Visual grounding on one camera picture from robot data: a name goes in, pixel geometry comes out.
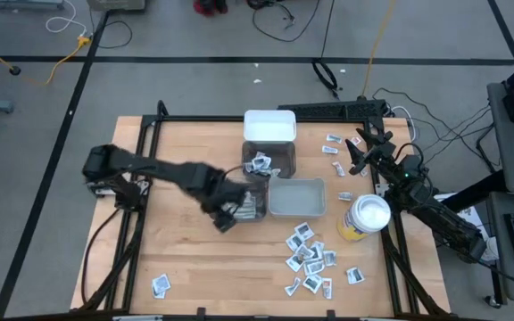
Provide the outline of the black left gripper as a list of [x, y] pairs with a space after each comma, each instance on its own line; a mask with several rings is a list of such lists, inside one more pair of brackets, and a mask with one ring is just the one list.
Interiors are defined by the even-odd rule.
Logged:
[[248, 184], [227, 178], [222, 169], [204, 167], [196, 174], [192, 196], [200, 203], [202, 211], [213, 214], [228, 203], [240, 206], [245, 200]]

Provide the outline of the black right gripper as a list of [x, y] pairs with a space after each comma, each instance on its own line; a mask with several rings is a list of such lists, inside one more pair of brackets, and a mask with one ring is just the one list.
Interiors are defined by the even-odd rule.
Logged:
[[373, 146], [366, 152], [362, 152], [351, 140], [344, 140], [352, 160], [352, 167], [349, 173], [360, 174], [365, 168], [367, 169], [369, 166], [372, 166], [380, 175], [392, 175], [393, 172], [386, 172], [380, 167], [380, 161], [383, 155], [394, 154], [396, 145], [388, 143], [393, 137], [393, 133], [387, 131], [385, 133], [371, 134], [369, 131], [361, 128], [357, 128], [356, 131], [367, 144]]

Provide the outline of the dark translucent plastic bin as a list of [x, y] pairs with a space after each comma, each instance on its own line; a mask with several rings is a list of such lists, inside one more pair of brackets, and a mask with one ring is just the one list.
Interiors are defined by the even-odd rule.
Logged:
[[[244, 173], [244, 164], [252, 162], [257, 152], [264, 152], [271, 158], [270, 169], [264, 172], [254, 171], [250, 175]], [[267, 181], [271, 178], [272, 169], [281, 169], [278, 178], [291, 178], [296, 172], [295, 146], [292, 142], [263, 143], [246, 141], [242, 146], [242, 171], [250, 181]]]
[[[266, 197], [267, 197], [267, 184], [266, 183], [252, 183], [249, 184], [247, 191], [251, 192], [253, 195], [256, 196], [256, 219], [236, 219], [238, 222], [258, 222], [264, 219], [267, 213], [267, 207], [266, 207]], [[238, 206], [233, 206], [232, 210], [234, 211], [234, 214], [236, 213], [236, 208]]]

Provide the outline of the disinfecting wipes canister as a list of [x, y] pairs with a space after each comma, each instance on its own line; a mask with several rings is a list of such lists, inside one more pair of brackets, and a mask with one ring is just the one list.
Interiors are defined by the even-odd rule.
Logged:
[[391, 219], [388, 203], [376, 194], [360, 196], [337, 223], [337, 231], [349, 242], [357, 242], [387, 227]]

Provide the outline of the grey plastic bin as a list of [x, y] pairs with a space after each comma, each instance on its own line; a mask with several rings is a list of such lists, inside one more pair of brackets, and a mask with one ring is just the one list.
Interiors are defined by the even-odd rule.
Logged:
[[269, 180], [269, 212], [281, 218], [320, 218], [327, 209], [325, 190], [321, 178], [273, 177]]

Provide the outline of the white plastic bin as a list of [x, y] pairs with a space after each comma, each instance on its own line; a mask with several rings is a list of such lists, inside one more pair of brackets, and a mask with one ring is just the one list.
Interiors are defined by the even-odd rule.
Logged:
[[296, 117], [292, 111], [249, 110], [244, 115], [244, 139], [252, 142], [293, 142]]

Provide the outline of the black desk leg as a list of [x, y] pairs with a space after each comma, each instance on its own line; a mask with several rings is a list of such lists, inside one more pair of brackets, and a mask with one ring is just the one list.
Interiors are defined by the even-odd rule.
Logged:
[[507, 192], [503, 170], [476, 182], [473, 185], [442, 200], [442, 204], [454, 212], [462, 211], [486, 199], [491, 192]]

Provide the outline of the person's foot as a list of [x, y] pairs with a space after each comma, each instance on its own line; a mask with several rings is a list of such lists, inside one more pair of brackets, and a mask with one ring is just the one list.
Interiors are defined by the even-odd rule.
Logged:
[[214, 13], [225, 14], [228, 12], [227, 0], [194, 0], [194, 10], [204, 16], [212, 16]]

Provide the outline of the grey metal base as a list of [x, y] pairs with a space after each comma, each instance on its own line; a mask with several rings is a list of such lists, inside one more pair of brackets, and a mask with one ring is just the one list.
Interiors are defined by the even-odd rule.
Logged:
[[0, 9], [57, 9], [64, 8], [65, 0], [0, 0]]

